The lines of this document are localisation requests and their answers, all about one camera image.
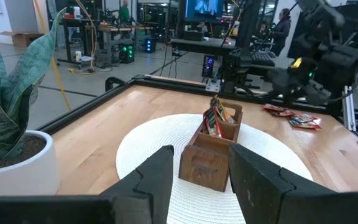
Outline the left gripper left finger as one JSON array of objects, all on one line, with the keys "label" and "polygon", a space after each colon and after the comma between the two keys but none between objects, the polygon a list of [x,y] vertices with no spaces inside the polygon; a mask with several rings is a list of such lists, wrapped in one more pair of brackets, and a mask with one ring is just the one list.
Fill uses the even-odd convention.
[{"label": "left gripper left finger", "polygon": [[173,185],[172,145],[163,146],[100,193],[111,203],[100,224],[167,224]]}]

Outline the red strawberry tea sachet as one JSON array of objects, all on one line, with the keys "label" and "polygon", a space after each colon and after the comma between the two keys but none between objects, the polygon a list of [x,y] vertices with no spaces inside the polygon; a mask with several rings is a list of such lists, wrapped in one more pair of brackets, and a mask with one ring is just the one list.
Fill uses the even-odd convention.
[{"label": "red strawberry tea sachet", "polygon": [[203,132],[212,136],[217,136],[216,119],[212,108],[209,108],[203,113]]},{"label": "red strawberry tea sachet", "polygon": [[278,117],[291,117],[294,115],[294,112],[290,110],[285,110],[285,111],[268,110],[267,112],[272,116],[278,116]]},{"label": "red strawberry tea sachet", "polygon": [[304,129],[320,129],[321,127],[314,121],[300,123],[295,120],[289,119],[289,124],[294,128],[304,128]]},{"label": "red strawberry tea sachet", "polygon": [[210,134],[213,134],[219,138],[223,137],[223,131],[218,122],[218,114],[216,108],[211,108],[210,126],[211,126]]},{"label": "red strawberry tea sachet", "polygon": [[293,114],[289,118],[291,120],[294,120],[299,123],[308,123],[308,122],[312,122],[312,121],[315,121],[318,119],[318,118],[316,118],[312,115],[306,114],[306,113]]},{"label": "red strawberry tea sachet", "polygon": [[275,105],[271,105],[271,104],[268,104],[268,103],[264,104],[263,108],[266,109],[266,110],[273,110],[273,111],[285,111],[285,110],[287,110],[284,107],[275,106]]}]

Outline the yellow green snack packet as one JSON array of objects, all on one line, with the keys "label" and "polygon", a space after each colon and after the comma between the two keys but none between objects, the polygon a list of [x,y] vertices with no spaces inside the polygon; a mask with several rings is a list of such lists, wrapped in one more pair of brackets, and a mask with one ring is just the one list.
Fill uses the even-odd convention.
[{"label": "yellow green snack packet", "polygon": [[221,119],[227,123],[236,124],[236,121],[234,118],[226,111],[225,107],[222,105],[219,105],[219,112],[221,115]]}]

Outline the wooden three-compartment tray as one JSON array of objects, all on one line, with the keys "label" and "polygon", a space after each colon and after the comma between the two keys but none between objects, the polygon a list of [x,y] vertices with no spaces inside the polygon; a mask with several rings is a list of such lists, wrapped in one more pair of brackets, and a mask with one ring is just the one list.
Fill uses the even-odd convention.
[{"label": "wooden three-compartment tray", "polygon": [[224,101],[223,106],[234,109],[235,123],[219,121],[223,137],[203,132],[200,123],[188,145],[181,153],[180,179],[201,185],[216,191],[226,190],[229,178],[229,146],[237,142],[242,120],[242,106]]}]

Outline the orange tea sachet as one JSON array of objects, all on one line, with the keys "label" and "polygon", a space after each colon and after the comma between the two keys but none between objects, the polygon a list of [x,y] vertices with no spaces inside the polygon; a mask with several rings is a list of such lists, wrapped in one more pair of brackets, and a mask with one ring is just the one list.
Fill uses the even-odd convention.
[{"label": "orange tea sachet", "polygon": [[224,108],[218,97],[214,96],[210,101],[210,106],[214,108],[219,116],[221,121],[227,121],[226,114]]}]

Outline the silver aluminium extrusion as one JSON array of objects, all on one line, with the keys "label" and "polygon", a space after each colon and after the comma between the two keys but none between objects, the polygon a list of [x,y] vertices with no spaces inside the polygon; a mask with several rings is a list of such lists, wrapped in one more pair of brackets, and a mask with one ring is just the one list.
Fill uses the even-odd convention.
[{"label": "silver aluminium extrusion", "polygon": [[343,113],[344,126],[350,131],[356,131],[356,117],[355,117],[352,87],[345,86],[343,93],[346,95],[346,97],[342,99],[342,113]]}]

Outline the white mounting plate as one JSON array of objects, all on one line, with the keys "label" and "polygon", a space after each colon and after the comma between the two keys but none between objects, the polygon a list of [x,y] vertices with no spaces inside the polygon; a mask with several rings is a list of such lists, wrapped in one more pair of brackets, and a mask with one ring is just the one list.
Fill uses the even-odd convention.
[{"label": "white mounting plate", "polygon": [[219,93],[221,90],[221,81],[217,78],[208,78],[206,82],[206,91]]}]

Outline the computer tower purple lights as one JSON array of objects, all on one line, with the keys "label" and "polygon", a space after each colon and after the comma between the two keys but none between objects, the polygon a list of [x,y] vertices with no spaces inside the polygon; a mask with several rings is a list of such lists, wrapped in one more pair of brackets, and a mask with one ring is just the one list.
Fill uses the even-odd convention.
[{"label": "computer tower purple lights", "polygon": [[211,78],[213,76],[214,60],[213,55],[204,55],[202,77]]}]

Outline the blue display screen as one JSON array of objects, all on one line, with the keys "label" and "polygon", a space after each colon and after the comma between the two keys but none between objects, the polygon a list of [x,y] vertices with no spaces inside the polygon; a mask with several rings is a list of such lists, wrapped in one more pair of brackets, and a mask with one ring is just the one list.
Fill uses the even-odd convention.
[{"label": "blue display screen", "polygon": [[222,23],[232,19],[238,0],[186,0],[185,21]]}]

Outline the computer tower blue lights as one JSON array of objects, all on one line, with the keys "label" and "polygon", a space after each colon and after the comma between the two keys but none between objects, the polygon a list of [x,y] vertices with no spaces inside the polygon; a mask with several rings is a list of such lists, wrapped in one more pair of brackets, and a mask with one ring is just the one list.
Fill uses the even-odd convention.
[{"label": "computer tower blue lights", "polygon": [[156,49],[156,40],[154,38],[146,38],[144,45],[144,52],[154,53]]}]

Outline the computer tower green lights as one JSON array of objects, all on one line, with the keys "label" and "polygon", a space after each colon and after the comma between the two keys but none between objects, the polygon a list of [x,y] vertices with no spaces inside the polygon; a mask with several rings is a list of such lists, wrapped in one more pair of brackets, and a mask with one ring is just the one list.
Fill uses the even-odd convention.
[{"label": "computer tower green lights", "polygon": [[134,62],[134,45],[133,44],[122,44],[120,46],[119,60],[121,63],[132,63]]}]

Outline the white plant pot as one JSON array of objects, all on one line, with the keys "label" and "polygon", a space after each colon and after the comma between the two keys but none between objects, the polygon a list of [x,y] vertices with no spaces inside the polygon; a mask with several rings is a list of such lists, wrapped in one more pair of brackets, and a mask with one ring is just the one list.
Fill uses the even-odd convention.
[{"label": "white plant pot", "polygon": [[43,139],[45,147],[20,163],[0,168],[0,196],[54,195],[60,188],[60,171],[51,135],[27,130]]}]

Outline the wooden workbench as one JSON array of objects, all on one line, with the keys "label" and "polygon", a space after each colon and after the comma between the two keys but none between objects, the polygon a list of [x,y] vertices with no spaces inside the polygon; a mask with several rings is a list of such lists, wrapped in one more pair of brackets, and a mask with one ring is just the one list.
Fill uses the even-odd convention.
[{"label": "wooden workbench", "polygon": [[119,52],[122,44],[133,44],[134,53],[139,49],[139,31],[144,31],[143,39],[151,38],[152,26],[111,26],[103,25],[86,25],[84,33],[87,45],[90,45],[90,57],[93,60],[102,60],[106,65],[112,66],[115,59],[119,63]]}]

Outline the cardboard box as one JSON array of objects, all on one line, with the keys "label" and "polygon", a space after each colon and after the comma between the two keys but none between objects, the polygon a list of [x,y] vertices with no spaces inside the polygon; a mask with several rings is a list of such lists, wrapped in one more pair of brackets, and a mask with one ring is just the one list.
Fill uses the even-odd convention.
[{"label": "cardboard box", "polygon": [[28,47],[34,40],[43,36],[36,32],[1,32],[0,35],[9,36],[12,38],[12,44],[17,47]]}]

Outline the black aluminium rig frame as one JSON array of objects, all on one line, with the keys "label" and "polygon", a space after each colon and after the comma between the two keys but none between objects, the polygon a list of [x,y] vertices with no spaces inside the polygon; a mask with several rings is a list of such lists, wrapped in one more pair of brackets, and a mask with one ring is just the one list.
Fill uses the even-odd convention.
[{"label": "black aluminium rig frame", "polygon": [[[113,90],[105,92],[102,95],[97,96],[95,99],[39,127],[37,130],[46,132],[51,135],[55,134],[61,129],[68,126],[69,124],[80,119],[82,116],[90,113],[97,107],[113,99],[114,97],[120,95],[122,92],[124,92],[125,90],[129,89],[134,85],[148,86],[152,88],[161,88],[163,90],[179,91],[183,93],[191,93],[191,94],[203,95],[203,96],[213,96],[215,94],[218,94],[219,97],[225,100],[236,100],[240,102],[255,103],[260,105],[264,104],[263,101],[261,100],[261,96],[256,96],[256,95],[250,96],[246,93],[221,93],[221,92],[213,93],[205,90],[206,85],[204,83],[200,83],[200,84],[190,83],[190,82],[186,82],[186,80],[177,80],[174,78],[166,78],[166,77],[153,76],[153,75],[137,75],[134,78],[132,78],[130,81],[126,82],[125,86],[116,87]],[[279,97],[270,103],[278,106],[285,105],[283,103],[283,100],[281,100]],[[331,115],[333,118],[335,118],[337,121],[341,122],[341,120],[339,119],[340,116],[337,116],[334,113],[330,113],[330,111],[328,110],[328,106],[315,106],[306,103],[305,101],[296,100],[293,102],[291,106],[289,106],[289,108],[294,110],[306,111],[310,113],[328,114]],[[351,131],[351,132],[353,132],[353,134],[355,134],[358,137],[357,131]]]}]

